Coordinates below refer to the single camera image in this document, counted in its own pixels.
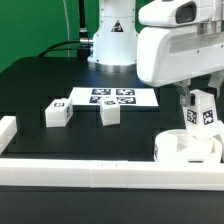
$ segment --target black tabletop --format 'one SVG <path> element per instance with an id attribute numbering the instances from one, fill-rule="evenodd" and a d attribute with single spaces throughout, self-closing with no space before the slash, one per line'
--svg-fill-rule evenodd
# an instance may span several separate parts
<path id="1" fill-rule="evenodd" d="M 192 81 L 204 88 L 208 76 Z M 74 58 L 24 58 L 0 75 L 0 116 L 18 132 L 2 158 L 153 161 L 155 136 L 184 128 L 172 85 L 155 89 L 158 107 L 121 107 L 121 123 L 103 127 L 99 106 L 74 106 L 65 128 L 46 128 L 45 109 L 73 87 L 150 88 L 136 72 L 104 73 Z M 224 119 L 223 89 L 217 100 Z M 223 192 L 0 187 L 1 223 L 222 223 Z"/>

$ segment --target printed marker sheet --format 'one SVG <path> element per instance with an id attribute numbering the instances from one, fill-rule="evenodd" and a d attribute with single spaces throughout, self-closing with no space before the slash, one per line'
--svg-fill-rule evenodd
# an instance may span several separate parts
<path id="1" fill-rule="evenodd" d="M 158 106 L 153 89 L 74 87 L 69 99 L 73 105 L 98 105 L 101 97 L 116 97 L 120 105 Z"/>

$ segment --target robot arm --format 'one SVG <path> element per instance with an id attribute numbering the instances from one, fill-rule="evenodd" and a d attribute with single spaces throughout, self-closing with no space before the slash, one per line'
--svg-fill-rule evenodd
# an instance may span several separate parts
<path id="1" fill-rule="evenodd" d="M 224 0 L 155 0 L 139 13 L 140 22 L 148 27 L 139 35 L 138 76 L 154 87 L 175 84 L 181 96 L 187 133 L 194 143 L 203 145 L 202 148 L 220 135 L 215 100 L 212 94 L 200 90 L 190 92 L 188 86 L 191 78 L 211 74 L 209 86 L 216 88 L 219 95 L 224 81 L 223 6 Z M 193 151 L 183 150 L 187 161 L 197 158 L 197 161 L 207 162 L 214 156 L 212 150 L 206 157 L 206 153 L 202 153 L 204 150 L 198 151 L 201 147 L 194 147 L 194 143 L 190 143 Z M 180 151 L 178 155 L 180 157 L 172 154 L 169 158 L 179 160 L 182 158 Z M 221 153 L 217 155 L 216 161 L 220 161 Z"/>
<path id="2" fill-rule="evenodd" d="M 139 20 L 159 27 L 195 24 L 212 18 L 213 4 L 213 0 L 155 0 L 140 10 Z"/>
<path id="3" fill-rule="evenodd" d="M 223 0 L 155 0 L 140 10 L 137 72 L 157 87 L 224 69 Z"/>

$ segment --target white cube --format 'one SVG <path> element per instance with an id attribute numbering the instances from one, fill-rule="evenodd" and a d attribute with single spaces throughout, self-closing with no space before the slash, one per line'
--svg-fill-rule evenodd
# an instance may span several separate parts
<path id="1" fill-rule="evenodd" d="M 17 132 L 16 117 L 4 116 L 0 121 L 0 154 Z"/>
<path id="2" fill-rule="evenodd" d="M 47 127 L 65 127 L 73 115 L 71 99 L 56 99 L 45 110 Z"/>
<path id="3" fill-rule="evenodd" d="M 100 99 L 100 115 L 103 126 L 120 124 L 120 105 L 117 99 L 102 97 Z"/>
<path id="4" fill-rule="evenodd" d="M 183 107 L 186 128 L 198 139 L 209 139 L 219 133 L 214 95 L 194 90 L 195 106 Z"/>

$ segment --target green wall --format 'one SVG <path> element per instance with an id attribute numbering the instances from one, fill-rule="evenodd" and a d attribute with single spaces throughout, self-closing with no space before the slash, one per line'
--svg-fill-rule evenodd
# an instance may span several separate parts
<path id="1" fill-rule="evenodd" d="M 150 0 L 136 0 L 137 12 Z M 78 38 L 78 0 L 67 0 L 72 39 Z M 37 56 L 52 44 L 67 40 L 63 0 L 0 0 L 0 72 L 22 57 Z M 86 24 L 98 28 L 98 0 L 85 0 Z M 136 17 L 136 29 L 142 26 Z M 66 52 L 48 56 L 67 56 Z"/>

